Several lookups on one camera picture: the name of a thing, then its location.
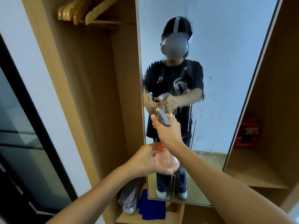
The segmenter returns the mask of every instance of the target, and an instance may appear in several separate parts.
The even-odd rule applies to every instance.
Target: closet
[[[70,0],[22,0],[92,186],[144,144],[135,0],[109,11],[116,26],[58,20]],[[245,107],[263,123],[255,150],[233,149],[224,171],[289,212],[299,200],[299,0],[283,0]],[[125,215],[110,223],[224,223],[214,208],[167,203],[166,220]]]

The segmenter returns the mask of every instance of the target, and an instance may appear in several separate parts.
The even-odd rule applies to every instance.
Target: red box
[[[233,148],[255,148],[262,124],[253,117],[244,117]]]

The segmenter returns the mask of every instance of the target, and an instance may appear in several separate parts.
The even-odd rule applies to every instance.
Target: vr headset
[[[180,16],[176,17],[173,27],[173,33],[164,35],[160,44],[162,53],[169,60],[178,60],[182,58],[189,49],[192,41],[192,35],[185,32],[178,32]]]

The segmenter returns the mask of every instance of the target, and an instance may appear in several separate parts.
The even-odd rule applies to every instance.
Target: white shoe
[[[184,193],[178,193],[178,198],[181,200],[187,199],[187,190]]]
[[[156,195],[159,199],[161,200],[165,200],[166,199],[166,196],[167,196],[167,192],[164,192],[164,193],[161,193],[158,191],[158,189],[156,188]]]

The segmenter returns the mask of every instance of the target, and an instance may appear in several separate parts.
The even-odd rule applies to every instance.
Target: full-length mirror
[[[277,0],[137,0],[146,143],[159,107],[185,145],[223,169]],[[152,199],[210,205],[181,164],[147,177]]]

